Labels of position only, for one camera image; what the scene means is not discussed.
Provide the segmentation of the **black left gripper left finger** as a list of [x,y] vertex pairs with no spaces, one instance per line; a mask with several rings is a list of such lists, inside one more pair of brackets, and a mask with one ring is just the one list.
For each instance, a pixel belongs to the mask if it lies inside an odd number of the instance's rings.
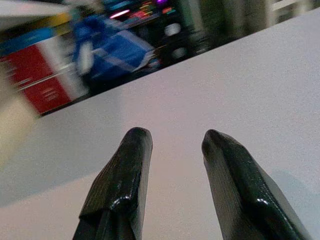
[[94,179],[73,239],[142,239],[152,150],[149,130],[133,127],[127,131]]

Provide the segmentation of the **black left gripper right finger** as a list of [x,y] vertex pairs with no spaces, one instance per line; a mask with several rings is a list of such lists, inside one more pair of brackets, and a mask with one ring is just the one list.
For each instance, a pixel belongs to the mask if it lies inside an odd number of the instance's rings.
[[281,189],[241,143],[209,129],[201,149],[223,239],[312,238]]

